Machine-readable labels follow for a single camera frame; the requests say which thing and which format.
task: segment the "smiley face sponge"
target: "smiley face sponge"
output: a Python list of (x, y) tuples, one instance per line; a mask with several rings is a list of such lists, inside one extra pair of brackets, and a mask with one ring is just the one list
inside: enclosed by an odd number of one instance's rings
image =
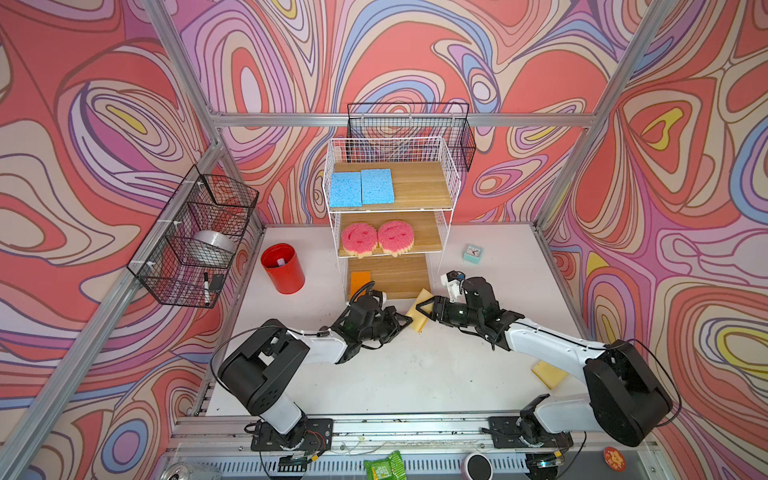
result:
[(369, 257), (379, 245), (376, 229), (365, 222), (352, 223), (341, 233), (341, 245), (350, 257)]
[(379, 228), (379, 245), (384, 253), (397, 257), (413, 248), (413, 227), (402, 220), (384, 223)]

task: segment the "orange sponge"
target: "orange sponge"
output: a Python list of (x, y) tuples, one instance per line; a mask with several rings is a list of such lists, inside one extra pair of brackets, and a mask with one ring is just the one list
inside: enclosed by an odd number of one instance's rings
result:
[(369, 271), (352, 272), (349, 275), (349, 298), (355, 294), (360, 287), (371, 281), (371, 273)]

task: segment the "orange sticker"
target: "orange sticker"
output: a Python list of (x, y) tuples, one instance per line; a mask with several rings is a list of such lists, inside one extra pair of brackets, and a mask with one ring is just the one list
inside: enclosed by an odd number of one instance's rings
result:
[(605, 463), (617, 472), (623, 472), (627, 469), (627, 461), (624, 460), (624, 456), (613, 447), (607, 447), (603, 450), (603, 458), (605, 458)]

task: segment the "red bucket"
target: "red bucket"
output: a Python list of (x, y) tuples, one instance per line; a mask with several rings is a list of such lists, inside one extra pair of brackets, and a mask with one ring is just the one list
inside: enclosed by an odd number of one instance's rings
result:
[[(278, 263), (281, 259), (285, 262), (282, 266)], [(296, 293), (304, 286), (304, 272), (301, 271), (299, 257), (288, 243), (278, 243), (264, 250), (261, 254), (261, 266), (280, 293)]]

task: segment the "patterned wallpaper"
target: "patterned wallpaper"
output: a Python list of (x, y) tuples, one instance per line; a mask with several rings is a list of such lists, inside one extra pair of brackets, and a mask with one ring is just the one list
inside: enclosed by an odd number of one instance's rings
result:
[[(137, 0), (0, 2), (0, 442), (206, 147)], [(137, 295), (27, 480), (148, 476), (246, 248), (213, 310)]]
[[(462, 175), (455, 222), (532, 221), (580, 128), (478, 127)], [(245, 181), (261, 192), (265, 223), (327, 223), (323, 169), (330, 138), (345, 128), (232, 127), (223, 132)]]
[[(187, 0), (171, 11), (215, 111), (462, 99), (474, 112), (582, 113), (593, 111), (645, 9), (644, 0)], [(264, 221), (324, 223), (325, 146), (345, 131), (223, 134), (243, 175), (264, 189)], [(454, 221), (533, 220), (578, 133), (476, 130)]]
[(680, 2), (546, 229), (588, 329), (680, 388), (681, 478), (768, 478), (766, 78), (765, 2)]
[(215, 111), (346, 112), (448, 101), (592, 111), (643, 0), (186, 0), (174, 22)]

